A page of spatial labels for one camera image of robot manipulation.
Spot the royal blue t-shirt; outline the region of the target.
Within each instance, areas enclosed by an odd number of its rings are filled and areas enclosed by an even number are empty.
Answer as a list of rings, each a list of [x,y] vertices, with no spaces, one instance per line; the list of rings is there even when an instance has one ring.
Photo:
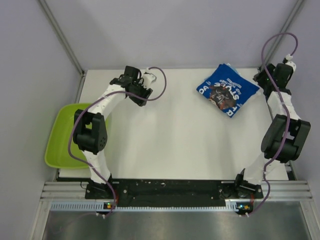
[[[196,91],[232,118],[259,89],[257,85],[241,76],[239,81],[212,77],[204,80]]]

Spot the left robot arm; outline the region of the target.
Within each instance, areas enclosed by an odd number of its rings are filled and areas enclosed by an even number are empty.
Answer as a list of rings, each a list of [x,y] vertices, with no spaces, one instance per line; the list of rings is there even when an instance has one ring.
[[[82,151],[90,168],[90,179],[98,184],[96,192],[109,198],[114,187],[107,181],[111,172],[107,167],[104,149],[108,134],[106,119],[112,110],[126,98],[142,107],[152,94],[151,84],[157,77],[146,69],[144,73],[135,67],[126,66],[124,73],[110,81],[104,93],[87,111],[78,109],[74,113],[72,140]]]

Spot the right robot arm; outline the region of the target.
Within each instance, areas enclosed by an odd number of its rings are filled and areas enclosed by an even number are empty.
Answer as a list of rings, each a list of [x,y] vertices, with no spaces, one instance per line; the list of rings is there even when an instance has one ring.
[[[263,90],[272,122],[262,139],[261,154],[236,176],[233,192],[239,198],[261,197],[261,183],[266,176],[301,154],[311,124],[296,113],[292,93],[287,89],[295,70],[293,61],[284,60],[277,65],[268,64],[253,77]]]

